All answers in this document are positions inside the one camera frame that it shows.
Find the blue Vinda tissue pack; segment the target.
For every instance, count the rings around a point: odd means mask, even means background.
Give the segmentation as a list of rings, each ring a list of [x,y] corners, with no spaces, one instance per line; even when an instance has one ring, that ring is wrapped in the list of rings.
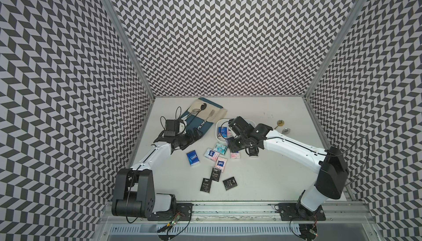
[[[227,138],[227,127],[219,127],[217,133],[218,139],[224,140]]]

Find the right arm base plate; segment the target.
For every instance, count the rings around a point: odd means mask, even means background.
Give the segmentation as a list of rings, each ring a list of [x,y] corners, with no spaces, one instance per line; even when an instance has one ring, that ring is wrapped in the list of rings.
[[[308,211],[297,203],[278,203],[275,210],[280,214],[282,221],[326,221],[321,205],[316,211]]]

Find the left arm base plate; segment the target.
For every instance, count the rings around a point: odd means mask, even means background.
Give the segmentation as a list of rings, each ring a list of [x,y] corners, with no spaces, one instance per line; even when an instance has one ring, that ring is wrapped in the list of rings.
[[[193,213],[193,203],[176,203],[168,211],[152,213],[147,220],[169,222],[178,213],[180,213],[179,221],[190,221]]]

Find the white storage box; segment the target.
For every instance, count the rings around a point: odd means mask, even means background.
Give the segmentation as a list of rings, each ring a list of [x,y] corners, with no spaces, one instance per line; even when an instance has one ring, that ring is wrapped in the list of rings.
[[[230,119],[221,119],[216,123],[216,139],[220,143],[226,143],[227,138],[235,137],[237,128],[230,128]]]

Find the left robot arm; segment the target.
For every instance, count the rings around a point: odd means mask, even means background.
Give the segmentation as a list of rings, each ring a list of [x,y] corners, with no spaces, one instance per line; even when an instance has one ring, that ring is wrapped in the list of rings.
[[[114,216],[150,218],[176,214],[176,199],[173,194],[156,193],[153,173],[170,158],[172,153],[184,150],[200,140],[204,133],[198,128],[183,134],[162,131],[152,143],[150,151],[130,168],[121,169],[115,177],[112,198]]]

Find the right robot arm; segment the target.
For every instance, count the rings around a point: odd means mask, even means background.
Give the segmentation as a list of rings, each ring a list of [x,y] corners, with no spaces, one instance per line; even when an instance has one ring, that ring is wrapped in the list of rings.
[[[301,215],[313,216],[328,199],[341,198],[349,170],[344,154],[334,146],[330,149],[316,148],[269,129],[255,128],[249,133],[236,131],[226,141],[231,151],[261,148],[286,156],[309,168],[317,178],[300,195],[296,211]]]

